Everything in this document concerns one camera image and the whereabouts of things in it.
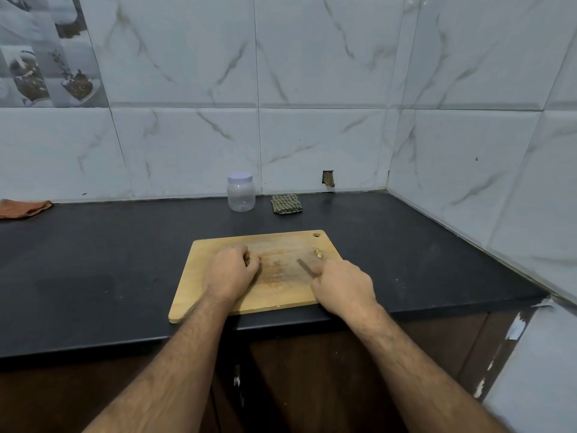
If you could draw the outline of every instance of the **white lid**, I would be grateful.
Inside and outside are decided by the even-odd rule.
[[[237,171],[228,175],[228,183],[252,182],[252,174],[245,171]]]

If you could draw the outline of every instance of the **knife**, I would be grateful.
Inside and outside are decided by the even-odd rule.
[[[298,263],[298,265],[299,265],[300,267],[302,267],[302,268],[305,270],[306,273],[308,273],[308,274],[310,275],[311,278],[315,278],[315,277],[316,277],[316,275],[314,274],[314,272],[310,269],[309,266],[307,266],[307,264],[306,264],[304,261],[302,261],[301,259],[298,259],[298,260],[297,260],[297,263]]]

